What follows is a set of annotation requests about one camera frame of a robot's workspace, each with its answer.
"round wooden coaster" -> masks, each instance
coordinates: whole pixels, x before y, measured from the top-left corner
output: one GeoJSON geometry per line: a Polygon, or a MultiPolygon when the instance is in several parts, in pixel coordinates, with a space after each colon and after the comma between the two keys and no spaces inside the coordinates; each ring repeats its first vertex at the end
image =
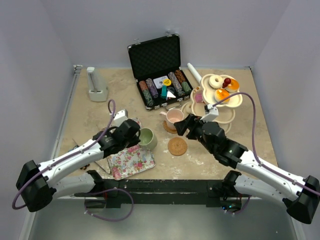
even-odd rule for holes
{"type": "Polygon", "coordinates": [[[163,127],[164,129],[168,132],[168,133],[171,133],[171,134],[176,134],[177,133],[177,130],[172,130],[171,128],[168,127],[167,125],[167,122],[166,121],[163,121],[163,127]]]}
{"type": "Polygon", "coordinates": [[[168,149],[174,156],[181,156],[186,153],[188,145],[181,137],[174,137],[168,142],[168,149]]]}

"pink cup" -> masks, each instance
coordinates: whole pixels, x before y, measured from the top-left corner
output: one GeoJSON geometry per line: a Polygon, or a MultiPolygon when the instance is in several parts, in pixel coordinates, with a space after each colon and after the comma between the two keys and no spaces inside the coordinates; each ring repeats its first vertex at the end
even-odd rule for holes
{"type": "Polygon", "coordinates": [[[160,115],[166,121],[167,126],[172,130],[176,130],[174,123],[182,121],[185,117],[184,113],[177,108],[172,108],[168,112],[162,111],[160,112],[160,115]]]}

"white wall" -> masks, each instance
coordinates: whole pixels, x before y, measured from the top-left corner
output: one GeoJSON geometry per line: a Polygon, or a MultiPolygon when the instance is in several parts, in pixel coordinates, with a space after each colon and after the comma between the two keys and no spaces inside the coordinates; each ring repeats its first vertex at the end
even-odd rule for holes
{"type": "Polygon", "coordinates": [[[182,65],[252,66],[290,0],[41,0],[73,63],[130,66],[139,38],[181,36],[182,65]]]}
{"type": "Polygon", "coordinates": [[[0,2],[1,239],[16,240],[26,210],[13,210],[23,164],[50,157],[73,66],[39,0],[0,2]]]}
{"type": "MultiPolygon", "coordinates": [[[[292,0],[253,68],[279,166],[320,179],[320,2],[292,0]]],[[[309,240],[320,235],[320,209],[309,240]]]]}

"cup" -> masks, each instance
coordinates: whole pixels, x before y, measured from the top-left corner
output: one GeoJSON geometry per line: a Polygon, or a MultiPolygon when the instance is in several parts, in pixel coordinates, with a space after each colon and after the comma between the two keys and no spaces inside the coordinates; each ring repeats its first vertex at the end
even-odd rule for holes
{"type": "Polygon", "coordinates": [[[144,150],[153,150],[157,144],[158,140],[155,133],[147,127],[143,127],[140,129],[140,142],[139,146],[144,150]]]}
{"type": "Polygon", "coordinates": [[[162,111],[160,112],[160,115],[163,116],[168,128],[172,130],[176,130],[174,123],[180,122],[185,118],[184,113],[177,108],[172,108],[168,112],[162,111]]]}

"beige marble tabletop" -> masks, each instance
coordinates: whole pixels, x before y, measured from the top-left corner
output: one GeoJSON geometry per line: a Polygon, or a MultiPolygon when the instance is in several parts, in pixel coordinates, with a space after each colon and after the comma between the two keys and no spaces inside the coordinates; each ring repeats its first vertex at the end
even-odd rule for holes
{"type": "MultiPolygon", "coordinates": [[[[196,79],[188,69],[183,69],[193,87],[198,86],[196,79]]],[[[152,129],[158,139],[158,145],[153,150],[155,167],[139,174],[131,179],[223,179],[231,170],[225,167],[207,152],[197,141],[188,140],[188,149],[182,156],[173,156],[168,151],[168,142],[177,137],[164,130],[159,112],[163,108],[147,111],[134,80],[132,70],[129,68],[101,68],[100,74],[105,78],[108,87],[108,98],[116,102],[116,110],[127,109],[130,118],[139,118],[144,127],[152,129]]],[[[246,69],[198,69],[200,75],[218,74],[234,77],[240,83],[242,92],[249,93],[256,103],[256,149],[258,155],[266,161],[276,165],[274,150],[266,126],[265,118],[261,109],[251,71],[246,69]]],[[[227,137],[252,149],[251,129],[253,120],[253,108],[251,101],[243,96],[242,105],[235,110],[235,119],[227,137]]],[[[70,107],[67,123],[61,143],[59,155],[65,154],[75,145],[73,139],[83,144],[92,138],[98,131],[105,127],[110,118],[106,102],[93,102],[88,97],[88,85],[86,69],[81,71],[72,105],[70,107]]],[[[98,163],[109,171],[107,160],[102,159],[98,163]]],[[[103,178],[111,178],[96,164],[91,163],[89,170],[96,170],[103,178]]],[[[81,175],[83,170],[77,170],[72,175],[81,175]]]]}

